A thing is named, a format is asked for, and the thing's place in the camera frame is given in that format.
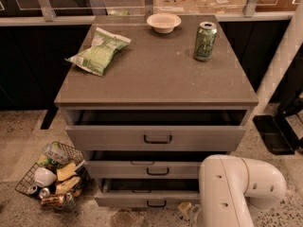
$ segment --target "drawer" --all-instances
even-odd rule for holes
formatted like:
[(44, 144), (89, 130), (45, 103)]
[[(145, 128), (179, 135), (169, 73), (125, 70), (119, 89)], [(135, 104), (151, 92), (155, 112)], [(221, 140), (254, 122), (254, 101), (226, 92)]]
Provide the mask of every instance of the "drawer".
[(198, 179), (200, 163), (87, 161), (85, 167), (97, 179)]
[(80, 150), (233, 151), (244, 126), (68, 126)]
[(200, 201), (198, 181), (105, 180), (95, 195), (99, 206), (176, 208)]

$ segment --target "white pole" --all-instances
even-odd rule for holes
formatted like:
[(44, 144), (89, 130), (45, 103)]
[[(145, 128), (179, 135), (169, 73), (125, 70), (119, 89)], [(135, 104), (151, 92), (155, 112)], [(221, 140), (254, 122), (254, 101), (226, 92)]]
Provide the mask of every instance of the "white pole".
[(264, 114), (264, 110), (278, 84), (292, 63), (294, 56), (303, 43), (303, 0), (300, 1), (294, 16), (276, 50), (276, 53), (258, 88), (258, 106), (252, 115)]

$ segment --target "green soda can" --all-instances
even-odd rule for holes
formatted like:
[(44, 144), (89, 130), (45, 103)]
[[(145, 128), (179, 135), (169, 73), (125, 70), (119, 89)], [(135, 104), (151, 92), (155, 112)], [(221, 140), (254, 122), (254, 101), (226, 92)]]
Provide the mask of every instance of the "green soda can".
[(217, 26), (212, 22), (201, 22), (197, 29), (194, 58), (209, 61), (217, 34)]

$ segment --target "cabinet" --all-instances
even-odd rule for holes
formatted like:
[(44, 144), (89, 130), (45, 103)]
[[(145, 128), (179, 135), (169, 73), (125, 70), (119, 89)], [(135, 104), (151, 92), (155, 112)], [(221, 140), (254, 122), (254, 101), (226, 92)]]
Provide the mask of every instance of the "cabinet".
[[(258, 104), (214, 16), (180, 16), (170, 34), (145, 17), (99, 16), (96, 27), (132, 39), (104, 77), (73, 65), (55, 103), (96, 179), (100, 206), (175, 207), (199, 201), (198, 172), (210, 154), (235, 150)], [(219, 31), (210, 61), (193, 59), (196, 29)]]

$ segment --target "can top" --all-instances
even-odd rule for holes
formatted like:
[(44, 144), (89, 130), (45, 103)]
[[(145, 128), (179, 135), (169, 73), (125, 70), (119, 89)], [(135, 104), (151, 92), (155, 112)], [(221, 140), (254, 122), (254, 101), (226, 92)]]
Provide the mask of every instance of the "can top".
[(217, 25), (212, 22), (205, 21), (200, 23), (200, 27), (204, 29), (216, 29)]

